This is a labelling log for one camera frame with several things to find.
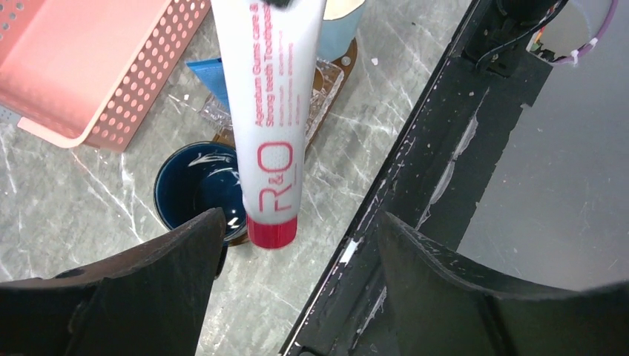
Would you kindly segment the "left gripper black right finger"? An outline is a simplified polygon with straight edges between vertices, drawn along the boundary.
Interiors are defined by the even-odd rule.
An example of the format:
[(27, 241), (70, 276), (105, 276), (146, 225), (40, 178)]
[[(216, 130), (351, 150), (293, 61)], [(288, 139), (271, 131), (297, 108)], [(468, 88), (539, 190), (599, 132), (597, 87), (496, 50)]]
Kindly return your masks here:
[(571, 291), (522, 280), (392, 214), (377, 238), (402, 355), (626, 355), (628, 284)]

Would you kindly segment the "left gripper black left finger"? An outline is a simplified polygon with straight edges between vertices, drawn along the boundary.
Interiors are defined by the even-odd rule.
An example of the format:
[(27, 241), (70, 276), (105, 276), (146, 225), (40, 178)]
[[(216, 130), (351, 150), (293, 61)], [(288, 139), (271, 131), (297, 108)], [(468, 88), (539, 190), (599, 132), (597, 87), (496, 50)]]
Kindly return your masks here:
[(98, 262), (2, 283), (1, 353), (193, 355), (224, 230), (212, 208)]

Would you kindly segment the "dark navy mug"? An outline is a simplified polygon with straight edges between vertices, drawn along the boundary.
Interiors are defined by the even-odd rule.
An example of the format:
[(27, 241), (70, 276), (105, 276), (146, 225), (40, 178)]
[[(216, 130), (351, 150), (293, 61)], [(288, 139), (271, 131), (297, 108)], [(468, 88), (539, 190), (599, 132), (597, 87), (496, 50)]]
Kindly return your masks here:
[(162, 224), (175, 229), (211, 208), (225, 215), (224, 240), (235, 244), (247, 232), (243, 193), (234, 148), (194, 142), (174, 152), (154, 183), (154, 206)]

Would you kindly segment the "blue toothpaste tube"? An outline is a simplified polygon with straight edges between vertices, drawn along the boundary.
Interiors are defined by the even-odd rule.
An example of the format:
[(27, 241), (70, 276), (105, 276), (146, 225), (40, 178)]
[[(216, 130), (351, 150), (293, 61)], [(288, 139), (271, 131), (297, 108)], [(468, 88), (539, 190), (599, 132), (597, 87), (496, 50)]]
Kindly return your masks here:
[(220, 104), (230, 111), (228, 91), (225, 81), (223, 59), (221, 57), (187, 62), (187, 67), (207, 87)]

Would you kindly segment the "silver toothpaste tube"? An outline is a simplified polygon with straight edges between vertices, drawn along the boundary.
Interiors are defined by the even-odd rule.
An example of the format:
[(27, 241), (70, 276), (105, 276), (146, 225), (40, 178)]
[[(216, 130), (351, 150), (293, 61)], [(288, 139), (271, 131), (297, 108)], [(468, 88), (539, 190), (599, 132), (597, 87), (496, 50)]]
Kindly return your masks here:
[(248, 237), (267, 249), (297, 234), (306, 121), (324, 1), (213, 1)]

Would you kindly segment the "white and light-blue mug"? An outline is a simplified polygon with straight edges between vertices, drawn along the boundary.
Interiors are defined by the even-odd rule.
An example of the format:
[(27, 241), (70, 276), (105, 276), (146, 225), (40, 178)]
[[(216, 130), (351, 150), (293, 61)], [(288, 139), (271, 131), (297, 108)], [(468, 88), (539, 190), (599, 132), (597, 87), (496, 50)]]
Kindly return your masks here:
[(323, 15), (317, 57), (333, 62), (344, 56), (355, 37), (365, 0), (328, 0)]

